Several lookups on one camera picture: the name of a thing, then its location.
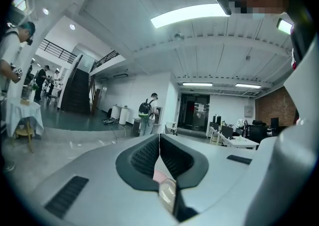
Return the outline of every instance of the white tablecloth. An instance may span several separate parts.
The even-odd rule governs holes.
[[[36,134],[42,135],[43,133],[43,123],[40,105],[35,102],[30,102],[30,105],[22,105],[20,103],[21,99],[8,100],[6,106],[6,131],[8,136],[13,136],[14,131],[23,118],[30,118],[30,126],[35,129]]]

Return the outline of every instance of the pants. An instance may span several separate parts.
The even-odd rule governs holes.
[[[50,84],[50,90],[49,90],[48,96],[52,94],[53,88],[54,88],[54,85]]]
[[[0,133],[0,170],[4,167],[4,158],[2,156],[2,135]]]
[[[40,101],[40,100],[41,100],[42,85],[43,85],[43,83],[42,83],[42,84],[38,84],[39,89],[37,89],[37,90],[35,91],[34,99],[37,100],[37,101]]]
[[[140,136],[149,135],[153,130],[154,122],[151,119],[141,119]]]

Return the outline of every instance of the shoe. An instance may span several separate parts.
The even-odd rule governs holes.
[[[6,160],[4,162],[3,172],[10,172],[15,168],[15,162],[13,160]]]

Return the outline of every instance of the doorway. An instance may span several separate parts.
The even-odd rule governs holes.
[[[209,95],[182,94],[177,127],[206,132]]]

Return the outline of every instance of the vent grille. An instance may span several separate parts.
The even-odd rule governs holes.
[[[73,177],[52,200],[46,204],[45,209],[62,219],[88,181],[89,179],[84,177]]]

